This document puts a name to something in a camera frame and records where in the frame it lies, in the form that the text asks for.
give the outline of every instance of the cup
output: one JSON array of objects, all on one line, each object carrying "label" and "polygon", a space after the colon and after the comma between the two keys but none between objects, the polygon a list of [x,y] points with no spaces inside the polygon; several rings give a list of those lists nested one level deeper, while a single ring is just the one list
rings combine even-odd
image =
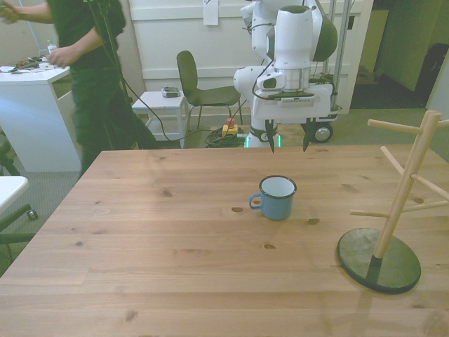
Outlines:
[{"label": "cup", "polygon": [[[296,184],[284,176],[268,176],[259,184],[260,193],[250,197],[250,208],[260,209],[268,219],[283,220],[289,217],[292,211],[293,195],[296,193]],[[260,206],[253,206],[254,198],[261,198]]]}]

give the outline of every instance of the chair wheel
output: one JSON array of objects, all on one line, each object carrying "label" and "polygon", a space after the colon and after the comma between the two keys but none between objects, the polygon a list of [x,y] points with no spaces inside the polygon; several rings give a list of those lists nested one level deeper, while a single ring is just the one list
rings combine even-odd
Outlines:
[{"label": "chair wheel", "polygon": [[34,221],[38,218],[38,215],[36,213],[36,211],[34,209],[32,209],[31,211],[27,212],[27,217],[31,220]]}]

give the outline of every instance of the mug handle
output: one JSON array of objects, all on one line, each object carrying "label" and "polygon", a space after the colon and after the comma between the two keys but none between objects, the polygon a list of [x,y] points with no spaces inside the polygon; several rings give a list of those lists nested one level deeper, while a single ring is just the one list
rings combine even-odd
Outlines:
[{"label": "mug handle", "polygon": [[262,203],[260,204],[260,206],[253,206],[253,205],[251,204],[251,202],[253,201],[253,199],[254,199],[254,198],[258,198],[258,197],[262,198],[262,193],[253,194],[253,195],[250,197],[250,208],[251,208],[251,209],[260,209],[260,207],[262,207]]}]

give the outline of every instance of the office chair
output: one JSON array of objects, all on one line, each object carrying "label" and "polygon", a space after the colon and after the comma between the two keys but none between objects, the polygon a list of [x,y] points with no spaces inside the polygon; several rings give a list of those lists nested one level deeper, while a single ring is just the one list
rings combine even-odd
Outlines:
[{"label": "office chair", "polygon": [[189,51],[181,51],[176,56],[177,68],[180,73],[182,91],[187,98],[187,102],[192,106],[187,117],[187,125],[190,129],[190,117],[192,110],[199,107],[199,121],[203,107],[227,107],[229,117],[232,117],[231,108],[229,106],[239,103],[240,122],[243,124],[241,116],[240,93],[234,86],[224,86],[221,88],[213,88],[202,90],[198,88],[198,72],[196,70],[195,59]]},{"label": "office chair", "polygon": [[[0,134],[0,166],[4,166],[12,176],[19,176],[19,171],[17,171],[17,169],[13,165],[14,161],[6,156],[10,149],[11,144],[9,143],[8,139],[4,135]],[[10,214],[9,216],[0,219],[0,233],[25,213],[30,220],[36,220],[38,218],[36,211],[32,209],[29,204],[26,204],[20,207],[17,211],[12,212],[12,214]],[[11,263],[14,261],[14,258],[10,244],[28,242],[33,238],[34,234],[35,233],[0,234],[0,245],[6,245]]]},{"label": "office chair", "polygon": [[9,150],[11,150],[11,144],[8,139],[0,133],[0,166],[4,166],[12,176],[20,176],[19,171],[17,171],[13,165],[14,161],[6,156]]}]

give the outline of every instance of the hand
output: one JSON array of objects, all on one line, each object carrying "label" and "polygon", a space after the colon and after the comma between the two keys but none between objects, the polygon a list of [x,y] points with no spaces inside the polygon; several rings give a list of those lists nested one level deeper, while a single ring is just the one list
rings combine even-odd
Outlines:
[{"label": "hand", "polygon": [[6,1],[2,1],[1,4],[3,6],[5,6],[4,8],[0,9],[1,21],[3,21],[4,23],[6,23],[8,25],[11,23],[17,22],[19,20],[19,16],[20,16],[17,9],[15,9],[14,6],[7,3]]},{"label": "hand", "polygon": [[77,61],[80,56],[81,54],[76,52],[75,47],[68,46],[55,49],[47,58],[52,65],[64,68]]}]

